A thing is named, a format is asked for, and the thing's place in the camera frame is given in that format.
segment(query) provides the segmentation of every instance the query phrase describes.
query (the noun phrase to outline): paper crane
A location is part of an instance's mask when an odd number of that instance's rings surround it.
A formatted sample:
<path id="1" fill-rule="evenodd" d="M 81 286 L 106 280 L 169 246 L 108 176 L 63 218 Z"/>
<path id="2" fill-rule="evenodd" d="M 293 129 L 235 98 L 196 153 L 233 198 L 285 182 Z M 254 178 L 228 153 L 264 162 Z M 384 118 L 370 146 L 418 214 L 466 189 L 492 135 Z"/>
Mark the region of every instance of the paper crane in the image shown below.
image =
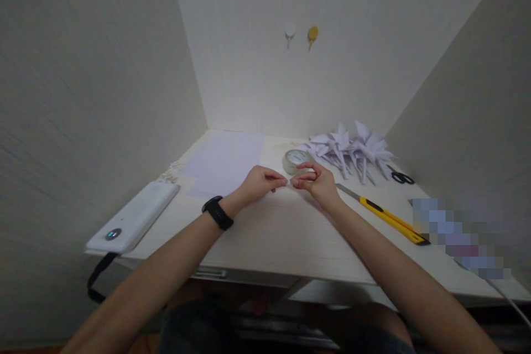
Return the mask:
<path id="1" fill-rule="evenodd" d="M 386 180 L 389 180 L 391 174 L 385 167 L 385 161 L 392 158 L 393 154 L 386 150 L 387 142 L 378 133 L 358 121 L 356 129 L 358 134 L 350 139 L 343 123 L 339 123 L 336 133 L 324 133 L 312 137 L 309 143 L 301 144 L 299 149 L 309 152 L 315 160 L 322 159 L 334 165 L 345 179 L 355 173 L 362 184 L 365 184 L 368 178 L 377 185 L 367 167 L 369 161 Z"/>

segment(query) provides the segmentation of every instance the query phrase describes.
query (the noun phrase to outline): drawer handle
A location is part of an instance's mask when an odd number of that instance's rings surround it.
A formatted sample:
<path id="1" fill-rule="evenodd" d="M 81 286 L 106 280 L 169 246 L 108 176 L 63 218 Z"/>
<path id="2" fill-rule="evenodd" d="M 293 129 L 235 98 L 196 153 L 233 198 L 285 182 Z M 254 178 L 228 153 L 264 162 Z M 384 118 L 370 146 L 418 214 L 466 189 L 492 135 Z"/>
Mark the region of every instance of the drawer handle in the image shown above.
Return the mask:
<path id="1" fill-rule="evenodd" d="M 227 277 L 227 271 L 196 271 L 194 276 L 198 278 L 225 279 Z"/>

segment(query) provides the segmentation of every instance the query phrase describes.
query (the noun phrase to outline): watch strap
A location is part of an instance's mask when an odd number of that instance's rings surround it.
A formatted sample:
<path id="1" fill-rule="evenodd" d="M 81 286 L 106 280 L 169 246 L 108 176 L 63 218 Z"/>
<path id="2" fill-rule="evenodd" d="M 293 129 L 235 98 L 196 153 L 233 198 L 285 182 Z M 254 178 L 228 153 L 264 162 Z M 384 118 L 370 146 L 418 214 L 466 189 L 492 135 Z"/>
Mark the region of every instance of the watch strap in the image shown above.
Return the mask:
<path id="1" fill-rule="evenodd" d="M 219 225 L 219 227 L 227 231 L 233 224 L 234 221 L 227 216 L 227 213 L 221 208 L 220 200 L 222 197 L 217 196 L 205 204 L 205 210 L 210 213 L 214 221 Z"/>

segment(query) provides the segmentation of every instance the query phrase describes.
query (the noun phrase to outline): left hand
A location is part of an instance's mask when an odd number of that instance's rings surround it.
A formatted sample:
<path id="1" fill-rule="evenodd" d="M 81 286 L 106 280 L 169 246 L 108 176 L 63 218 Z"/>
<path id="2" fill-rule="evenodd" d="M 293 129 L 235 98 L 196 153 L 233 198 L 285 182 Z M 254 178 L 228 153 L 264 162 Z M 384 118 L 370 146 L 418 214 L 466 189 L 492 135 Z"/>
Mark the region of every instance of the left hand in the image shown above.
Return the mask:
<path id="1" fill-rule="evenodd" d="M 273 169 L 255 166 L 251 169 L 242 185 L 234 192 L 243 201 L 244 206 L 257 201 L 269 191 L 286 186 L 288 179 Z"/>

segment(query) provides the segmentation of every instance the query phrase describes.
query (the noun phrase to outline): wrist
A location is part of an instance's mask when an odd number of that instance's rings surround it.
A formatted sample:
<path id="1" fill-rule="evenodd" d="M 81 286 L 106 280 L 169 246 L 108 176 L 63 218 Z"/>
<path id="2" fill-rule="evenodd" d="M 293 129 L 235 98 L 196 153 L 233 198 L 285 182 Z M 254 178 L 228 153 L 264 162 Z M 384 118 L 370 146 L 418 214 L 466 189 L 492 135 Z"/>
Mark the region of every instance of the wrist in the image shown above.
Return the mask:
<path id="1" fill-rule="evenodd" d="M 234 219 L 234 217 L 247 206 L 247 203 L 244 196 L 236 190 L 220 200 L 220 206 L 227 216 Z"/>
<path id="2" fill-rule="evenodd" d="M 326 199 L 322 203 L 319 203 L 319 204 L 321 205 L 324 211 L 326 211 L 327 213 L 331 213 L 333 212 L 333 210 L 337 210 L 342 205 L 344 205 L 345 202 L 343 202 L 343 199 L 341 199 L 339 195 L 337 195 L 329 199 Z"/>

